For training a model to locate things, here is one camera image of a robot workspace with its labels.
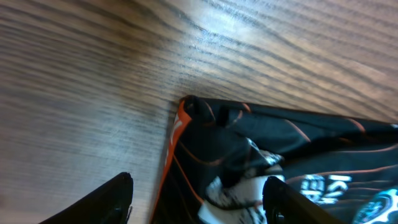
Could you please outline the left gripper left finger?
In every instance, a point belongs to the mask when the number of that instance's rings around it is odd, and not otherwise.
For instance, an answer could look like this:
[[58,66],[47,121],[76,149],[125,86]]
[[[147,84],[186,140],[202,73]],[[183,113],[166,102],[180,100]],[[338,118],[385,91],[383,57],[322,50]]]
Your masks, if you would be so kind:
[[121,172],[40,224],[126,224],[132,211],[133,189],[130,173]]

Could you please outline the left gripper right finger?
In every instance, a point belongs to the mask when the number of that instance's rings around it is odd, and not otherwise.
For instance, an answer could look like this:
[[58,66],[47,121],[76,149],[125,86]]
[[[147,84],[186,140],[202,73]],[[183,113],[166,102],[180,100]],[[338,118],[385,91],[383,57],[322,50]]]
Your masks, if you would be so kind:
[[262,195],[268,224],[343,224],[276,176],[266,180]]

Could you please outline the black orange patterned jersey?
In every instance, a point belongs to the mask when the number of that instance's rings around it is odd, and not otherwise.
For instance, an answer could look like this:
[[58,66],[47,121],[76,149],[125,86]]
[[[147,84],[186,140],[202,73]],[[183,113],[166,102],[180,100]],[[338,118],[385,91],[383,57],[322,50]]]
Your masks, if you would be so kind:
[[397,222],[397,125],[189,95],[151,223],[265,223],[277,177],[343,223]]

